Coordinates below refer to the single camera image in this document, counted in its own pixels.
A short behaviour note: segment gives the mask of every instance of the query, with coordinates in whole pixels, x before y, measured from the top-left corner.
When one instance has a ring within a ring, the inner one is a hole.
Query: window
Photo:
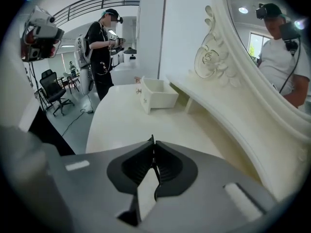
[[[251,33],[251,37],[250,37],[250,41],[248,45],[249,55],[259,59],[261,48],[263,44],[265,44],[268,40],[270,40],[270,38],[265,37],[263,35]]]
[[[64,62],[63,62],[63,57],[62,54],[57,54],[53,58],[47,59],[49,62],[50,69],[53,72],[56,72],[58,77],[63,76],[63,73],[66,72]]]

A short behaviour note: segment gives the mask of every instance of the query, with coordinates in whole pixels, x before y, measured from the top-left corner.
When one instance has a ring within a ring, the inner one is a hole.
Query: man
[[[264,23],[273,39],[263,45],[259,55],[258,67],[267,80],[280,91],[294,69],[298,60],[299,49],[294,57],[286,49],[279,29],[280,25],[286,23],[286,19],[280,8],[273,3],[265,4],[264,7],[267,11]],[[281,91],[281,95],[296,108],[304,104],[310,81],[308,57],[304,48],[302,46],[300,48],[297,67]]]
[[[109,40],[105,28],[115,28],[119,14],[114,9],[108,9],[102,13],[99,21],[94,22],[87,33],[89,48],[93,50],[91,55],[91,68],[99,99],[102,100],[110,87],[113,86],[111,79],[111,60],[109,47],[116,41]]]

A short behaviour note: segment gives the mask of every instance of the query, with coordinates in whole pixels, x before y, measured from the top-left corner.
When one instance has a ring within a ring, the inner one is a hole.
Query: metal railing
[[[139,6],[140,0],[80,0],[57,12],[55,23],[64,23],[89,12],[117,6]]]

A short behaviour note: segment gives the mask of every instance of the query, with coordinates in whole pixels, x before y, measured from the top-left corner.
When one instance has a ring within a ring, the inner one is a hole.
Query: ornate mirror frame
[[[257,69],[237,35],[227,0],[212,0],[206,12],[209,32],[197,52],[196,73],[206,80],[217,77],[220,85],[231,85],[232,89],[241,86],[241,76],[242,85],[251,89],[282,128],[297,140],[311,143],[311,116],[287,102]]]

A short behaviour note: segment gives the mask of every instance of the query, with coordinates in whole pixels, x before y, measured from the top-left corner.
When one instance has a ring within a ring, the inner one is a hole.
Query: wire
[[[44,107],[43,107],[42,100],[41,100],[41,96],[40,96],[39,84],[38,84],[38,81],[37,81],[37,79],[36,79],[36,77],[35,77],[34,64],[33,64],[32,62],[31,62],[31,67],[32,67],[32,69],[33,69],[33,71],[32,71],[32,75],[33,75],[33,77],[34,77],[34,79],[35,79],[35,85],[36,85],[36,87],[37,87],[37,92],[38,92],[38,95],[39,95],[39,99],[40,99],[41,107],[42,107],[42,110],[43,110],[43,111],[45,111],[45,110],[44,110]]]
[[[33,73],[31,72],[30,63],[28,63],[28,64],[29,64],[29,72],[30,72],[30,74],[29,74],[30,83],[33,85],[33,81],[31,80],[31,75],[32,75],[32,76],[34,76],[34,75],[33,75]]]
[[[93,109],[93,106],[92,106],[92,102],[91,102],[91,99],[89,98],[89,95],[88,96],[88,100],[89,102],[91,103],[91,108],[92,110],[91,111],[86,111],[86,109],[81,109],[80,112],[82,112],[74,121],[71,122],[71,124],[68,125],[68,127],[66,128],[66,130],[64,131],[64,133],[62,134],[62,136],[65,135],[65,133],[67,132],[67,130],[69,129],[69,127],[76,121],[80,118],[80,116],[82,116],[84,113],[88,113],[88,114],[93,114],[94,113],[94,109]]]
[[[290,75],[288,76],[288,78],[286,79],[286,81],[284,82],[282,88],[280,89],[280,93],[282,92],[282,90],[283,90],[284,86],[286,85],[288,79],[292,76],[292,74],[294,73],[294,71],[295,71],[295,69],[296,69],[296,67],[297,67],[297,64],[298,64],[298,61],[299,61],[299,57],[300,57],[300,49],[301,49],[301,47],[300,47],[300,46],[301,46],[301,40],[300,40],[300,38],[299,38],[298,40],[299,40],[299,51],[298,51],[298,58],[297,58],[296,64],[295,64],[295,66],[294,66],[292,72],[290,73]]]
[[[71,122],[71,124],[68,125],[68,127],[66,128],[66,130],[64,131],[64,133],[62,134],[62,136],[64,136],[64,134],[67,132],[67,130],[69,129],[69,127],[80,118],[80,116],[82,116],[85,112],[86,109],[81,109],[80,112],[82,112],[74,121]]]
[[[92,108],[92,112],[88,112],[88,113],[89,113],[89,114],[91,114],[91,113],[93,113],[93,112],[94,112],[94,109],[93,109],[93,106],[92,106],[91,99],[89,98],[89,95],[87,95],[87,97],[88,97],[89,102],[91,103],[91,108]]]

